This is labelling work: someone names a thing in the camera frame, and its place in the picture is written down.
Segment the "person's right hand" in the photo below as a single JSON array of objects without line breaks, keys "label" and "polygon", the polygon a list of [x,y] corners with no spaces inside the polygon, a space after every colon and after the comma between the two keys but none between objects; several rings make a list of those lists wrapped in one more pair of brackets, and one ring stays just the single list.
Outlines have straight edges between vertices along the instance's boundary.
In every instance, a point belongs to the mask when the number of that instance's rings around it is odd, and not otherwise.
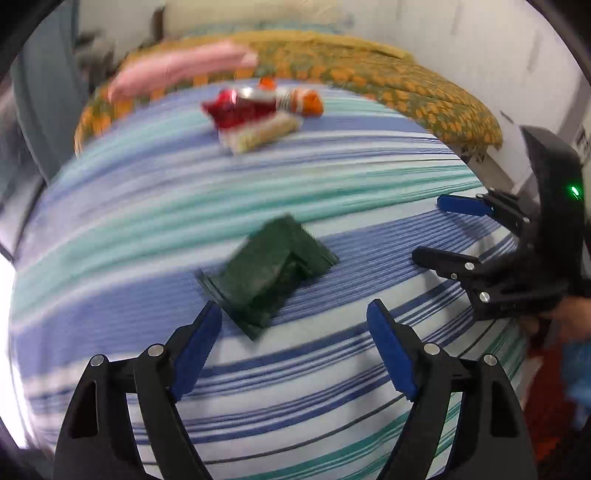
[{"label": "person's right hand", "polygon": [[551,311],[538,317],[522,317],[521,325],[529,334],[535,334],[540,329],[540,319],[550,319],[557,322],[558,335],[562,341],[585,341],[590,339],[591,300],[584,297],[564,297]]}]

